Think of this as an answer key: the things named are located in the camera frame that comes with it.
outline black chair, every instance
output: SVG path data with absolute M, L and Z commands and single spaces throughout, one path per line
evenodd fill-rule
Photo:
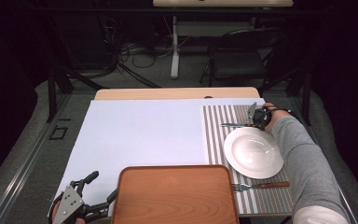
M 284 34 L 279 28 L 239 30 L 218 37 L 208 47 L 209 62 L 200 83 L 206 75 L 210 77 L 210 87 L 214 79 L 263 78 L 264 87 L 269 65 L 283 40 Z

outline hand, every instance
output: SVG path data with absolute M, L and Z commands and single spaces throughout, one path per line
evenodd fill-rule
M 58 211 L 58 208 L 60 207 L 60 203 L 61 203 L 61 201 L 57 202 L 56 205 L 54 206 L 52 220 L 54 220 L 55 216 L 57 215 L 57 211 Z M 76 224 L 86 224 L 86 221 L 83 218 L 77 218 Z
M 263 104 L 263 106 L 266 106 L 268 109 L 277 108 L 272 103 L 265 103 L 265 104 Z M 288 112 L 286 112 L 284 110 L 272 111 L 271 114 L 272 114 L 271 121 L 269 122 L 269 124 L 265 128 L 267 133 L 271 133 L 272 128 L 274 127 L 274 125 L 275 125 L 275 123 L 277 122 L 278 119 L 280 119 L 282 117 L 285 117 L 285 116 L 291 116 Z

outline desk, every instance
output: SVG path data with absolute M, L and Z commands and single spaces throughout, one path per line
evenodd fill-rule
M 153 0 L 154 7 L 291 7 L 293 5 L 292 0 Z M 216 30 L 216 24 L 203 23 L 202 25 L 196 25 L 196 27 L 190 27 L 191 30 L 197 31 L 198 34 L 205 29 L 205 26 L 210 25 L 213 29 L 213 35 L 222 35 L 224 33 L 243 29 L 243 24 L 232 23 L 232 27 L 221 26 Z M 178 48 L 178 36 L 186 35 L 187 32 L 179 32 L 178 22 L 176 16 L 173 16 L 172 22 L 172 39 L 173 39 L 173 56 L 172 56 L 172 69 L 171 78 L 178 78 L 179 73 L 179 48 Z
M 206 116 L 209 113 L 205 111 L 220 108 L 220 105 L 227 108 L 232 105 L 249 106 L 253 102 L 264 103 L 255 88 L 98 91 L 72 150 L 58 193 L 71 180 L 81 179 L 95 170 L 100 172 L 100 176 L 83 191 L 83 199 L 88 204 L 104 202 L 117 187 L 120 172 L 129 166 L 229 166 L 221 153 L 222 148 L 216 147 L 217 142 L 224 142 L 229 130 L 221 129 L 224 133 L 210 138 L 215 143 L 207 144 L 206 135 L 210 134 L 207 130 L 211 130 L 207 128 L 211 127 L 208 120 L 213 118 Z M 272 179 L 264 180 L 239 175 L 232 168 L 229 170 L 234 182 L 256 184 L 287 180 L 284 169 Z M 239 216 L 291 214 L 292 204 L 287 188 L 251 189 L 238 192 L 235 197 Z

